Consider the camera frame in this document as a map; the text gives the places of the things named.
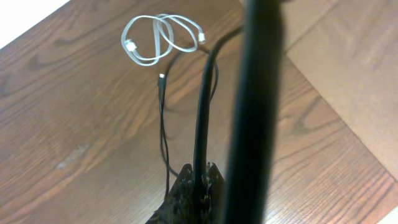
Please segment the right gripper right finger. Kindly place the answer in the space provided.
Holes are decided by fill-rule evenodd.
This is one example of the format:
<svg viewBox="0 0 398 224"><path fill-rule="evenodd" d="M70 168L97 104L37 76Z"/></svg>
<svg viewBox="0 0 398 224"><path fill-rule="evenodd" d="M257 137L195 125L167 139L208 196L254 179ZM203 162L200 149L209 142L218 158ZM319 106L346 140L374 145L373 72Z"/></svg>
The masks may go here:
<svg viewBox="0 0 398 224"><path fill-rule="evenodd" d="M204 210L201 212L202 223L218 223L224 192L224 178L215 163L206 165L204 180L206 194L203 199Z"/></svg>

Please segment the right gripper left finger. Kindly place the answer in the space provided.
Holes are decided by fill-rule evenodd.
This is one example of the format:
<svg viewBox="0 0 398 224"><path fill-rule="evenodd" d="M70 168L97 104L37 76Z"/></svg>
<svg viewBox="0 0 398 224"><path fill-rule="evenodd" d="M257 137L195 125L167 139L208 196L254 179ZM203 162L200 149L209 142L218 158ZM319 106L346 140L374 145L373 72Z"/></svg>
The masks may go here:
<svg viewBox="0 0 398 224"><path fill-rule="evenodd" d="M187 224L195 222L192 199L192 165L185 164L162 205L146 224Z"/></svg>

